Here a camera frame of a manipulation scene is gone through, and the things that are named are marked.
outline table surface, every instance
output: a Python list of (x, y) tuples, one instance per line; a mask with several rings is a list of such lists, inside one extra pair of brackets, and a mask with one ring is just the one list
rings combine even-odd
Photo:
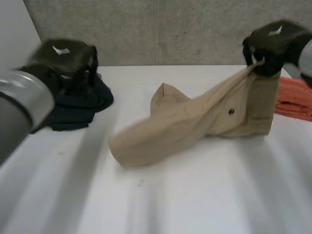
[(99, 67), (113, 106), (87, 129), (29, 136), (2, 166), (0, 233), (311, 233), (310, 122), (274, 115), (266, 137), (208, 137), (142, 169), (109, 151), (162, 82), (194, 98), (244, 67)]

